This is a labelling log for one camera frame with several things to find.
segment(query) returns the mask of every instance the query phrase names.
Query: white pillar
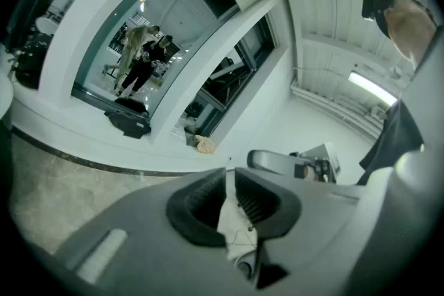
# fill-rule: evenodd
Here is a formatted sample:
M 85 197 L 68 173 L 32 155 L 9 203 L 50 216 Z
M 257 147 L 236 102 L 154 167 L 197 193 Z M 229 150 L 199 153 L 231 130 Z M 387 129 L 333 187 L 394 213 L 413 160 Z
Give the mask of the white pillar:
M 151 118 L 152 142 L 168 139 L 173 126 L 213 70 L 237 42 L 277 3 L 261 0 L 228 20 L 201 46 L 174 80 Z

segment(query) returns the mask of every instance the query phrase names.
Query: fluorescent light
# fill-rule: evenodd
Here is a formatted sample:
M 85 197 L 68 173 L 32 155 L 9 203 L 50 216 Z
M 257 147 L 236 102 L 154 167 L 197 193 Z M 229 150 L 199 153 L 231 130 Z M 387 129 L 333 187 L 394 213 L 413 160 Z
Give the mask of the fluorescent light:
M 350 73 L 348 80 L 360 86 L 362 89 L 367 90 L 373 95 L 376 95 L 378 98 L 380 98 L 382 101 L 389 104 L 390 106 L 392 106 L 397 100 L 397 98 L 390 94 L 388 91 L 382 89 L 379 85 L 376 85 L 374 82 L 359 75 L 355 71 L 352 71 L 352 73 Z

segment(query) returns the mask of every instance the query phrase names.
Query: curved white wall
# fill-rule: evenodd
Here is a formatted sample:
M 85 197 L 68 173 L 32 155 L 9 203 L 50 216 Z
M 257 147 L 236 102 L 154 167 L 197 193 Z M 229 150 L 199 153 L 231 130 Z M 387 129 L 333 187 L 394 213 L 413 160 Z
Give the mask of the curved white wall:
M 103 112 L 70 96 L 77 69 L 101 24 L 122 0 L 76 0 L 51 43 L 41 86 L 15 83 L 13 123 L 63 152 L 102 164 L 145 171 L 186 172 L 234 166 L 262 124 L 262 117 L 291 82 L 291 30 L 282 0 L 261 0 L 225 23 L 189 61 L 166 93 L 152 120 L 153 135 L 132 139 L 114 128 Z M 230 111 L 230 127 L 219 135 L 214 155 L 202 155 L 171 136 L 171 129 L 217 64 L 261 17 L 274 24 L 277 48 Z
M 123 0 L 76 0 L 63 18 L 46 55 L 39 97 L 63 106 L 94 35 Z
M 261 126 L 246 152 L 263 149 L 288 155 L 332 142 L 342 170 L 337 179 L 338 184 L 356 184 L 364 173 L 359 162 L 370 150 L 372 143 L 320 109 L 299 101 L 289 92 L 287 101 L 276 102 L 270 117 Z

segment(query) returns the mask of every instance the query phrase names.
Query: window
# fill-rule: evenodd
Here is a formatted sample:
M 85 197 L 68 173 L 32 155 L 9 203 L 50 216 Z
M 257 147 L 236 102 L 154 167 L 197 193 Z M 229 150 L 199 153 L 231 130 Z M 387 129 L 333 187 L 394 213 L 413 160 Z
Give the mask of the window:
M 145 115 L 148 111 L 152 116 L 171 83 L 199 46 L 238 11 L 234 0 L 122 1 L 89 45 L 72 95 L 101 110 Z M 126 55 L 124 48 L 128 34 L 140 26 L 159 26 L 160 32 L 144 37 L 143 49 L 137 45 L 132 60 L 121 75 L 121 59 Z M 173 39 L 159 55 L 161 51 L 157 43 L 167 35 Z M 147 53 L 154 69 L 146 65 L 146 61 L 142 64 Z M 122 107 L 123 101 L 115 102 L 118 96 L 125 98 L 129 95 L 138 102 L 139 112 L 134 112 L 133 104 Z
M 265 16 L 222 59 L 188 105 L 184 115 L 196 122 L 197 131 L 192 133 L 206 137 L 213 133 L 273 48 Z

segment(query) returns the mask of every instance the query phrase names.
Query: black bag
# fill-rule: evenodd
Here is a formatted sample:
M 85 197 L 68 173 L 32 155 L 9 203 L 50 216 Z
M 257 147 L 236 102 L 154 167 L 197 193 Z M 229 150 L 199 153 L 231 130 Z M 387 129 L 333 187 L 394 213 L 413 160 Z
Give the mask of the black bag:
M 144 134 L 151 132 L 151 126 L 148 119 L 133 116 L 127 112 L 106 111 L 105 115 L 115 128 L 123 131 L 124 136 L 140 139 Z
M 17 58 L 15 77 L 25 87 L 38 89 L 43 62 L 52 37 L 39 33 L 22 49 Z
M 137 101 L 133 98 L 117 98 L 114 100 L 115 103 L 123 105 L 127 107 L 128 109 L 134 110 L 136 112 L 139 112 L 140 114 L 147 113 L 145 109 L 145 105 L 141 103 L 140 101 Z

